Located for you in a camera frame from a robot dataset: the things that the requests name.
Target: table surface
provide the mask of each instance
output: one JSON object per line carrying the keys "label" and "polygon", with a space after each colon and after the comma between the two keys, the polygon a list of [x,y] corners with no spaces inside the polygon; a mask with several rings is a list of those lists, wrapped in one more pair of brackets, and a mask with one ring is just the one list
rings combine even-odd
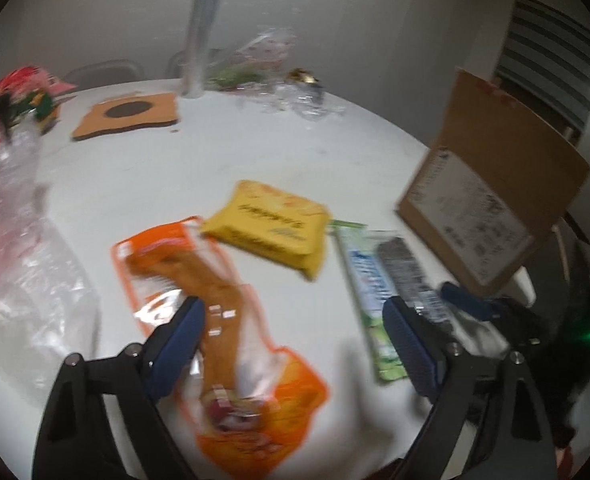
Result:
{"label": "table surface", "polygon": [[[251,179],[328,205],[334,218],[398,230],[437,286],[451,275],[393,212],[427,148],[400,128],[354,104],[343,116],[307,121],[268,112],[232,94],[177,99],[181,121],[71,142],[89,107],[128,92],[177,91],[178,81],[129,83],[79,92],[43,137],[38,181],[45,213],[70,244],[101,297],[98,356],[141,341],[115,274],[110,247],[151,226],[222,208],[236,181]],[[329,385],[304,444],[270,478],[360,479],[403,456],[429,406],[408,380],[382,386],[334,244],[318,279],[227,248],[242,279],[256,290],[273,340],[299,352]],[[532,303],[525,272],[517,289]],[[0,455],[20,480],[30,478],[43,406],[0,377]],[[195,449],[173,406],[165,420],[200,478],[227,478]],[[127,456],[132,450],[118,447]]]}

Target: white chair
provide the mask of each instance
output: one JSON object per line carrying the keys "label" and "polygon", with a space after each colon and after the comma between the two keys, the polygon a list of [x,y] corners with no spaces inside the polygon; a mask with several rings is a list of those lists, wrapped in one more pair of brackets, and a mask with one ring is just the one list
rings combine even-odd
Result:
{"label": "white chair", "polygon": [[[209,67],[213,65],[213,62],[217,61],[217,54],[222,51],[220,48],[211,48],[209,51]],[[184,50],[176,52],[168,60],[166,66],[166,72],[164,73],[165,79],[179,79],[182,76],[182,66],[184,65]]]}
{"label": "white chair", "polygon": [[76,91],[145,79],[144,69],[130,59],[112,59],[86,65],[64,76],[64,81],[77,85]]}

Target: brown cork coaster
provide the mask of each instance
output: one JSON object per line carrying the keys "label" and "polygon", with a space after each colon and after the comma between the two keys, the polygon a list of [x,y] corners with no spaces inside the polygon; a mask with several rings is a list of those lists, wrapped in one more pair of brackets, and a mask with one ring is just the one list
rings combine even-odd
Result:
{"label": "brown cork coaster", "polygon": [[94,105],[71,138],[84,140],[139,128],[170,126],[177,121],[175,94],[129,96]]}

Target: open cardboard box flap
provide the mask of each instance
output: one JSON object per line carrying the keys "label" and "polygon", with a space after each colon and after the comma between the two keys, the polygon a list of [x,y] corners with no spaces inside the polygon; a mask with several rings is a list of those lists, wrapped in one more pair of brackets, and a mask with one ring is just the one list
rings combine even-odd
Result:
{"label": "open cardboard box flap", "polygon": [[460,70],[441,134],[397,211],[462,285],[488,296],[543,243],[589,171],[533,111]]}

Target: crumpled plastic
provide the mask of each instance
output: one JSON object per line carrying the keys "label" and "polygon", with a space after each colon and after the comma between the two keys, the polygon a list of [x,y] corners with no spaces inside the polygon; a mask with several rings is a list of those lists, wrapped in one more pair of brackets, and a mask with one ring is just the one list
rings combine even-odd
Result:
{"label": "crumpled plastic", "polygon": [[54,97],[75,87],[38,66],[23,66],[0,79],[0,95],[8,93],[11,97],[11,122],[16,124],[32,110],[43,134],[53,127],[60,114]]}
{"label": "crumpled plastic", "polygon": [[332,107],[321,86],[297,84],[282,73],[296,37],[289,28],[267,28],[239,47],[225,50],[209,66],[209,90],[235,92],[242,102],[256,102],[268,112],[293,110],[307,120],[328,114],[342,115]]}
{"label": "crumpled plastic", "polygon": [[40,132],[26,116],[0,131],[0,369],[40,402],[71,352],[93,358],[99,298],[34,205]]}

